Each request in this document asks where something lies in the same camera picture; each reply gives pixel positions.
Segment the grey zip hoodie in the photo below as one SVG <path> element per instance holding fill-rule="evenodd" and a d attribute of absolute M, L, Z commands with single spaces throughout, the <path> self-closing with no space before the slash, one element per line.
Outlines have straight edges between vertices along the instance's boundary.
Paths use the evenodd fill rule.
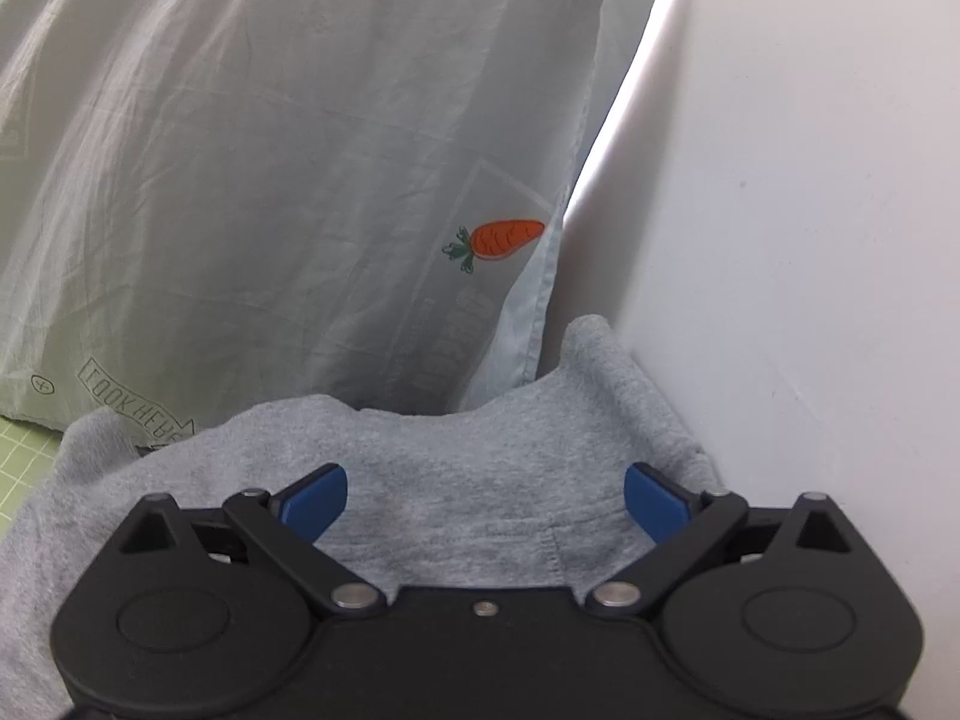
<path fill-rule="evenodd" d="M 320 546 L 382 590 L 585 592 L 649 548 L 623 504 L 625 472 L 640 462 L 692 491 L 721 486 L 713 460 L 597 316 L 569 324 L 548 376 L 455 415 L 359 411 L 314 395 L 256 406 L 145 455 L 114 411 L 94 411 L 65 431 L 52 472 L 3 536 L 3 715 L 68 709 L 50 658 L 53 615 L 145 494 L 215 507 L 336 463 L 350 494 Z"/>

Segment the green checked bed sheet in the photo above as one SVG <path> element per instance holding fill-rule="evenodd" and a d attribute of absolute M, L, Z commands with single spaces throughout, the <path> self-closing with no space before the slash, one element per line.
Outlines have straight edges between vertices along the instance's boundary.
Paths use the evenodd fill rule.
<path fill-rule="evenodd" d="M 49 476 L 62 434 L 0 418 L 0 520 L 7 533 L 23 500 Z"/>

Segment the pale grey carrot-print sheet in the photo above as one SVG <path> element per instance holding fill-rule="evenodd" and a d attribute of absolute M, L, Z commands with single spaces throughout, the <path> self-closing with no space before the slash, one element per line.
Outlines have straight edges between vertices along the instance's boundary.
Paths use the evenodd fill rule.
<path fill-rule="evenodd" d="M 2 0 L 2 411 L 164 445 L 539 367 L 656 0 Z"/>

